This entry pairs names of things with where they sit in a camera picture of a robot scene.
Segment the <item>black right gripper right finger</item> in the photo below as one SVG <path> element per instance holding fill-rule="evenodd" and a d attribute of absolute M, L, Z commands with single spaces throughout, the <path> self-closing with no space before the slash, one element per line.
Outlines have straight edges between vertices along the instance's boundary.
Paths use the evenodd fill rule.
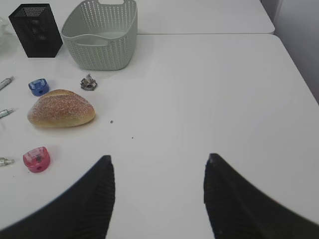
<path fill-rule="evenodd" d="M 319 226 L 274 201 L 219 154 L 205 166 L 204 204 L 217 239 L 317 239 Z"/>

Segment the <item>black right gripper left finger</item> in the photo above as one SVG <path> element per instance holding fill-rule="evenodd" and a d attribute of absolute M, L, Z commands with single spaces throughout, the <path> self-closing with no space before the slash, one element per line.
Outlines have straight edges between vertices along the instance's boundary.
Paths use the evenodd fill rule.
<path fill-rule="evenodd" d="M 102 156 L 72 187 L 0 232 L 2 239 L 104 239 L 115 203 L 111 157 Z"/>

